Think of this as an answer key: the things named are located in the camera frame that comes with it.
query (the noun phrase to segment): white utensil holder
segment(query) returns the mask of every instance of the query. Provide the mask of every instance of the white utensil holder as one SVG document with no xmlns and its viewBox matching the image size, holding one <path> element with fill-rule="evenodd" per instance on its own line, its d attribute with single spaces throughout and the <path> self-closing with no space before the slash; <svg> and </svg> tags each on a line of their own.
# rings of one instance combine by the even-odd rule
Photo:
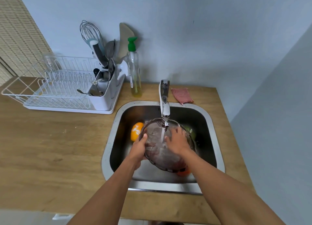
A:
<svg viewBox="0 0 312 225">
<path fill-rule="evenodd" d="M 107 111 L 112 105 L 112 99 L 115 97 L 117 92 L 117 73 L 114 72 L 110 81 L 98 81 L 97 85 L 92 85 L 90 90 L 102 91 L 103 96 L 91 96 L 90 90 L 88 92 L 88 98 L 94 108 L 98 111 Z"/>
</svg>

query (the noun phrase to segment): forearm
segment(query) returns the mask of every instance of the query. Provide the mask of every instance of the forearm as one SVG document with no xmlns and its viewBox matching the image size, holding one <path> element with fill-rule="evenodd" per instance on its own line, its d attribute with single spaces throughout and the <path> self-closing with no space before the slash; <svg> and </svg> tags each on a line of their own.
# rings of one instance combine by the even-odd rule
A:
<svg viewBox="0 0 312 225">
<path fill-rule="evenodd" d="M 216 169 L 193 151 L 185 151 L 182 157 L 222 224 L 284 224 L 245 184 Z"/>
<path fill-rule="evenodd" d="M 117 225 L 136 161 L 126 157 L 115 173 L 69 221 L 68 225 Z"/>
</svg>

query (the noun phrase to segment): light blue wall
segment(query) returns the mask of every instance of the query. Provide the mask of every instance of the light blue wall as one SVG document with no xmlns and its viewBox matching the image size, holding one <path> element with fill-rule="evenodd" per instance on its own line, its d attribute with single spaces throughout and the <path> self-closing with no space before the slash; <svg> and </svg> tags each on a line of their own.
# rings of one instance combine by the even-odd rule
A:
<svg viewBox="0 0 312 225">
<path fill-rule="evenodd" d="M 79 25 L 134 28 L 142 80 L 217 87 L 231 121 L 307 30 L 311 0 L 23 0 L 54 52 L 91 57 Z"/>
<path fill-rule="evenodd" d="M 312 26 L 231 122 L 257 193 L 312 224 Z"/>
</svg>

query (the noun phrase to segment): hand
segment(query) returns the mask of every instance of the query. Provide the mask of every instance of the hand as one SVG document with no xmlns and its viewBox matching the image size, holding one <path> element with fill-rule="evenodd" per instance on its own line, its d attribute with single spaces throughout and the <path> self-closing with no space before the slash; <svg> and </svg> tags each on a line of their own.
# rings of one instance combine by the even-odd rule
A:
<svg viewBox="0 0 312 225">
<path fill-rule="evenodd" d="M 137 139 L 133 143 L 132 148 L 127 156 L 131 160 L 134 160 L 134 163 L 136 164 L 135 170 L 141 166 L 141 161 L 146 159 L 146 157 L 144 157 L 146 140 L 147 140 L 147 134 L 144 134 L 140 141 L 138 140 L 138 137 L 137 137 Z"/>
<path fill-rule="evenodd" d="M 186 132 L 181 127 L 171 128 L 172 133 L 171 140 L 168 136 L 165 137 L 165 141 L 168 148 L 175 154 L 181 156 L 182 152 L 191 149 L 186 139 Z"/>
</svg>

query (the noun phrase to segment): pink sponge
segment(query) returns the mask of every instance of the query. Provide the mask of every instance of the pink sponge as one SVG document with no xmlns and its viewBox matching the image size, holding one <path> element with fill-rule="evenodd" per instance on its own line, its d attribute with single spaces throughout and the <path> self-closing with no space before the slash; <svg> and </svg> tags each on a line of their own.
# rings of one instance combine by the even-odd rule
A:
<svg viewBox="0 0 312 225">
<path fill-rule="evenodd" d="M 187 88 L 182 89 L 174 89 L 171 88 L 172 94 L 174 95 L 175 99 L 179 101 L 183 105 L 183 103 L 192 103 L 194 100 L 191 98 L 190 94 L 188 93 Z"/>
</svg>

